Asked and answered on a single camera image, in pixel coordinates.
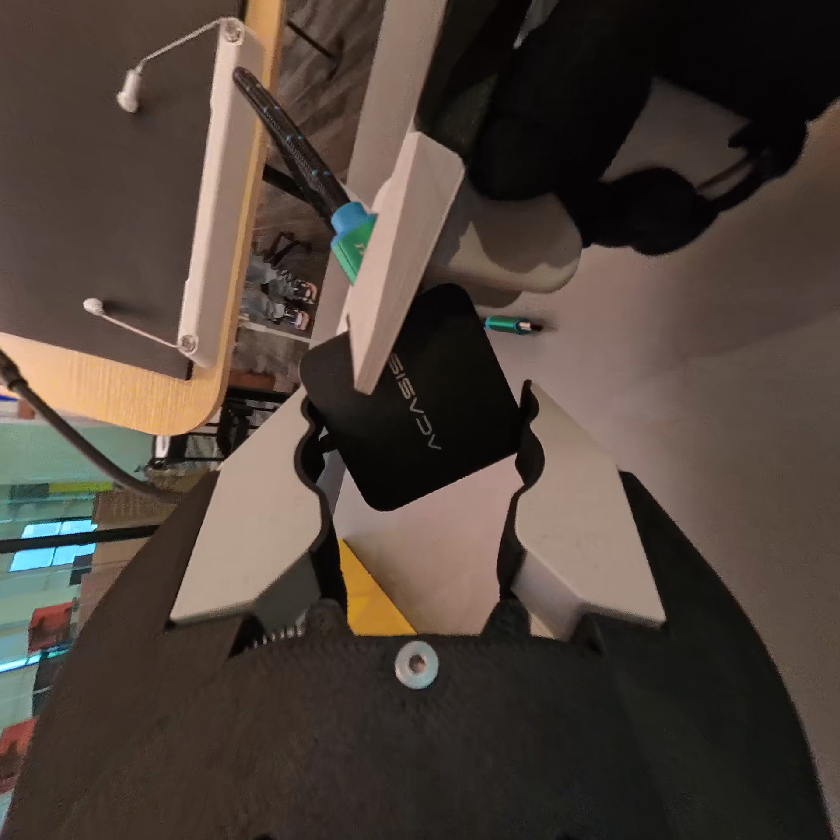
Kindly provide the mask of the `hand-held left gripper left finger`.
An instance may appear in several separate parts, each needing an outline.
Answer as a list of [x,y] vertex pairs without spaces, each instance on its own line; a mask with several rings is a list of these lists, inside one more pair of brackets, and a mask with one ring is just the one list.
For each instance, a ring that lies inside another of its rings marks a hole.
[[174,624],[228,616],[298,624],[311,604],[346,611],[320,430],[307,394],[288,398],[216,473],[181,587]]

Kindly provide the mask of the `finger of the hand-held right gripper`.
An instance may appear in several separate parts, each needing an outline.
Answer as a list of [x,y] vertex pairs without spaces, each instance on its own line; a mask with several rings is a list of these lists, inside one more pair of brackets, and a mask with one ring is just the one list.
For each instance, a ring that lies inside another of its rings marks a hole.
[[353,387],[363,395],[381,378],[464,176],[456,152],[424,133],[406,133],[344,303]]
[[553,194],[522,201],[460,189],[432,255],[432,280],[551,293],[578,268],[582,238]]

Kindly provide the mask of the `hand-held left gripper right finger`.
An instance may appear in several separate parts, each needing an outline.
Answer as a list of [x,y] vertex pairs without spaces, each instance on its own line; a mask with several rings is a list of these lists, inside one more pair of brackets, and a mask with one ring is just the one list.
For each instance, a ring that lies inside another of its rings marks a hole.
[[539,384],[525,381],[520,408],[500,596],[555,639],[570,640],[589,614],[659,629],[665,609],[611,456]]

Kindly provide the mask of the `yellow plastic bin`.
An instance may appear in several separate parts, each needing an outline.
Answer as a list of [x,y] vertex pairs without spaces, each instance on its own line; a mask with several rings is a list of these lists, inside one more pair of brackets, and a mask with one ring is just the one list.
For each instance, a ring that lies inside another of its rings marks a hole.
[[348,621],[353,634],[361,637],[415,635],[404,615],[342,539],[339,540],[339,553],[348,596]]

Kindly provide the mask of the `black hdmi switch with cable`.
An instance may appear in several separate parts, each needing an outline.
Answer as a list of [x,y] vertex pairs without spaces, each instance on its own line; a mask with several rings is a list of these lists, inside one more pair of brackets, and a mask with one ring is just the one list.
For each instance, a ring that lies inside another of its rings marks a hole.
[[301,385],[223,462],[208,511],[233,512],[231,468],[289,478],[315,491],[325,452],[336,452],[364,503],[394,511],[512,456],[522,415],[469,294],[445,284],[408,310],[370,395],[354,387],[350,333],[301,360]]

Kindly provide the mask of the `white metal board stand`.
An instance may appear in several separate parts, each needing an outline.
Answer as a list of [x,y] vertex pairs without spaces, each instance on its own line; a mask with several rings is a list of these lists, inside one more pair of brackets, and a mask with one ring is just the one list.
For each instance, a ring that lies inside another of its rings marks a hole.
[[257,75],[263,69],[266,52],[244,23],[236,17],[220,17],[143,57],[127,70],[116,96],[121,110],[136,113],[146,66],[213,30],[217,31],[217,45],[210,116],[177,341],[166,341],[114,318],[99,298],[82,303],[84,311],[93,317],[178,350],[203,369],[214,368],[222,360],[230,277],[238,265],[240,207],[251,183],[249,167],[257,133],[257,117],[238,92],[234,71],[245,69]]

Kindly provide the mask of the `wood-edged dark board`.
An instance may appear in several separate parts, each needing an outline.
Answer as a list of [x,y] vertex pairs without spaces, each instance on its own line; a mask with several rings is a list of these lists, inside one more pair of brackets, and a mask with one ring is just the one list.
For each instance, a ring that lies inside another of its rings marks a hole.
[[224,398],[266,159],[258,125],[221,362],[203,369],[82,307],[99,298],[177,341],[217,31],[146,66],[136,113],[116,96],[143,57],[222,17],[255,33],[266,52],[256,76],[270,87],[284,2],[2,2],[2,351],[55,409],[180,434]]

